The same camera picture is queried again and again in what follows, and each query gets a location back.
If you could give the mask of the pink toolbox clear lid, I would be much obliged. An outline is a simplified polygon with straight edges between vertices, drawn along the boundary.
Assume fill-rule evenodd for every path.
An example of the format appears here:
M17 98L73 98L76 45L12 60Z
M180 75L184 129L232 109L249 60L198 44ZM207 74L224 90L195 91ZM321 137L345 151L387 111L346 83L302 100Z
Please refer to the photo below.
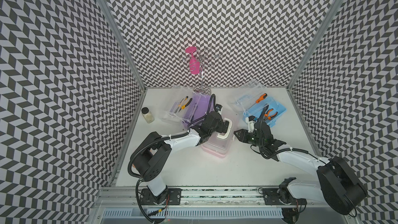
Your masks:
M229 135L224 135L215 132L206 143L201 145L201 147L205 152L208 152L213 156L225 158L230 145L234 140L233 132L236 130L238 124L238 115L232 110L225 109L222 110L221 116L223 117L223 120L233 121L231 133Z

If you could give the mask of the blue toolbox clear lid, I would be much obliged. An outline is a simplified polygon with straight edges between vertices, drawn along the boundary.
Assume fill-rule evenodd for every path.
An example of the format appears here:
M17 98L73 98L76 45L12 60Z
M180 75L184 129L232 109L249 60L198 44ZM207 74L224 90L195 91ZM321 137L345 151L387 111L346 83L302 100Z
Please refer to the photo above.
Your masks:
M256 104L256 100L264 93L267 93L267 98ZM278 111L277 116L272 120L264 118L265 123L270 127L275 126L277 120L286 112L286 108L271 96L264 85L256 80L247 82L234 89L229 96L229 100L229 106L234 112L242 116L243 121L249 116L255 116L257 119L260 119L260 115L264 109L266 109L265 113L271 108Z

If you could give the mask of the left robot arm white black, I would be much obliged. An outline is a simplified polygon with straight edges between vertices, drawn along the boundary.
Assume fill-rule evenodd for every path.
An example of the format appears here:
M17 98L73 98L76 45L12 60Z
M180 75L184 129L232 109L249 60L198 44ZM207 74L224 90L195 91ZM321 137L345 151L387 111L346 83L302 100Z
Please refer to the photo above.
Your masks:
M160 135L155 131L148 134L131 154L127 165L127 172L131 177L147 184L143 199L149 197L155 204L162 204L168 199L170 190L160 174L171 154L201 146L214 133L228 135L232 125L231 118L211 111L189 124L185 132Z

